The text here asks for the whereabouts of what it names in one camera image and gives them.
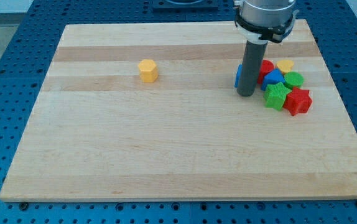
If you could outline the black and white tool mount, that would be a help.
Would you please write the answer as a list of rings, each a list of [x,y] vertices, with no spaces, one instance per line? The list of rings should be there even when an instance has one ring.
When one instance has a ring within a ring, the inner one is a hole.
[[[254,44],[265,44],[268,41],[279,44],[292,32],[298,12],[295,10],[283,25],[261,27],[245,21],[240,15],[240,10],[237,9],[234,24],[238,32]]]

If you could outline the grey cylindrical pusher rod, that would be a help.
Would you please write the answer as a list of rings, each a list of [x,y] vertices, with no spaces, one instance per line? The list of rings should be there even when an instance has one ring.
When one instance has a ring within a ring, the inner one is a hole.
[[[254,93],[266,47],[267,42],[254,44],[247,41],[237,86],[239,95],[251,96]]]

